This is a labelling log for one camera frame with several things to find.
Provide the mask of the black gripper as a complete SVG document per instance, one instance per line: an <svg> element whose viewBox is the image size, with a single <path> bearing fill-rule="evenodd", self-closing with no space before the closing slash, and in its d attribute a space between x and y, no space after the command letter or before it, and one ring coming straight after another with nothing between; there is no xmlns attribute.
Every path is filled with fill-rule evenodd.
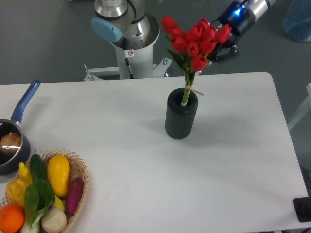
<svg viewBox="0 0 311 233"><path fill-rule="evenodd" d="M216 20L209 23L210 26L216 29L228 24L231 27L231 33L222 46L215 48L207 56L208 64L223 62L239 55L236 44L241 36L255 23L254 14L247 8L248 3L249 1L232 2Z"/></svg>

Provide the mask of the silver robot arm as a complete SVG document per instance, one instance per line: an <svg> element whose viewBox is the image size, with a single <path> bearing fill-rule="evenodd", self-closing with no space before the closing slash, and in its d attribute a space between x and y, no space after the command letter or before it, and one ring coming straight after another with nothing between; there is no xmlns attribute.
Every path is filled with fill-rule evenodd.
<svg viewBox="0 0 311 233"><path fill-rule="evenodd" d="M231 33L228 39L208 56L209 60L221 61L238 54L238 40L259 18L255 13L255 5L254 0L234 1L211 22L217 30L228 24L231 26ZM116 44L126 38L136 42L137 39L132 37L133 33L130 30L140 23L146 23L147 26L143 27L139 36L146 38L151 35L151 21L146 16L144 0L96 0L94 9L96 17L92 19L91 27L106 41Z"/></svg>

